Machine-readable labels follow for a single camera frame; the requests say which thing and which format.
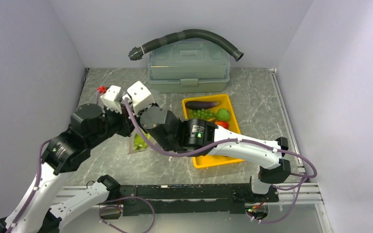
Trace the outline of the clear zip top bag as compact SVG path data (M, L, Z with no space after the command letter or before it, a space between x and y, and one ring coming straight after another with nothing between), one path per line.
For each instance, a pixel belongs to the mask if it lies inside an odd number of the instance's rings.
M153 93L146 87L129 88L127 90L124 100L127 100L130 110L129 116L137 120L137 124L141 127L140 117L143 112L156 104ZM134 136L132 136L132 145L130 151L132 153L146 150L149 145L143 140L143 137L134 129Z

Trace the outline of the yellow plastic tray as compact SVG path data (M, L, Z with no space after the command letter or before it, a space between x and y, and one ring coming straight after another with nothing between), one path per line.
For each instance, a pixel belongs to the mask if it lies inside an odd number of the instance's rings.
M228 130L241 134L233 106L231 104L228 94L217 94L210 96L200 96L193 98L186 98L182 100L183 112L185 119L190 119L190 110L185 106L185 103L188 101L208 101L208 102L220 102L220 105L211 108L210 110L216 113L219 109L225 108L230 112L231 118L227 122L229 124ZM196 168L209 168L215 166L222 166L227 164L237 164L244 162L244 160L227 157L227 156L218 156L218 155L206 155L200 157L193 157L193 163Z

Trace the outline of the orange red toy mango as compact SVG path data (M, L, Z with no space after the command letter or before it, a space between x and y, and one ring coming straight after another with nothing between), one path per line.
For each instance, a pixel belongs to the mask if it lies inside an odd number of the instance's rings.
M225 129L229 129L229 124L226 121L215 121L215 124Z

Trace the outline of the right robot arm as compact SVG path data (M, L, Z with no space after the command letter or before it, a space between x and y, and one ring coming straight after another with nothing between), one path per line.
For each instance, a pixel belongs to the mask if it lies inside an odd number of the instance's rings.
M273 184L291 174L285 160L283 138L263 141L234 133L199 118L181 120L172 111L152 106L141 112L140 127L157 143L154 150L171 157L226 156L254 163L258 173L251 178L248 195L253 201L266 197Z

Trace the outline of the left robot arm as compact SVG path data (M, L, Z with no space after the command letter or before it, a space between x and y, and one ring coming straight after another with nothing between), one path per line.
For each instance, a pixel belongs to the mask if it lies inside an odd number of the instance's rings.
M80 194L53 204L92 149L115 134L130 136L134 122L130 108L110 110L92 103L80 106L72 114L68 129L41 145L37 174L15 210L0 218L0 233L58 233L93 205L117 202L120 184L103 175Z

